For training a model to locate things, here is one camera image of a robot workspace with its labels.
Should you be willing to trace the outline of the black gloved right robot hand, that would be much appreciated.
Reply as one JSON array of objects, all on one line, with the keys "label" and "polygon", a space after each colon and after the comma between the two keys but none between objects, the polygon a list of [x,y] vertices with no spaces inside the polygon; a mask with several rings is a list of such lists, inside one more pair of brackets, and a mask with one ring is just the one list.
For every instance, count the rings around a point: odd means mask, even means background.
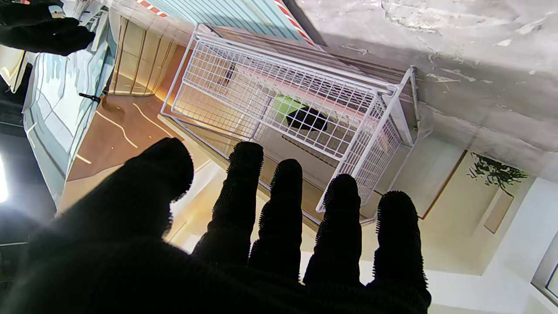
[{"label": "black gloved right robot hand", "polygon": [[3,0],[0,43],[35,53],[68,56],[87,48],[95,33],[66,17],[57,0]]}]

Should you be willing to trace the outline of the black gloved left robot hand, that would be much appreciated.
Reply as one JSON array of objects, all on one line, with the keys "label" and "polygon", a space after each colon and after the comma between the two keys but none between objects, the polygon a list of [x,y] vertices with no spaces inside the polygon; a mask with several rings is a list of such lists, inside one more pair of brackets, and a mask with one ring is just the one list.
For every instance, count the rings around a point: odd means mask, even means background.
[{"label": "black gloved left robot hand", "polygon": [[335,177],[299,280],[303,170],[281,161],[251,243],[263,148],[240,142],[207,231],[189,254],[163,239],[170,204],[194,178],[189,151],[163,138],[30,237],[3,314],[426,314],[417,212],[402,191],[378,206],[374,279],[360,281],[361,198]]}]

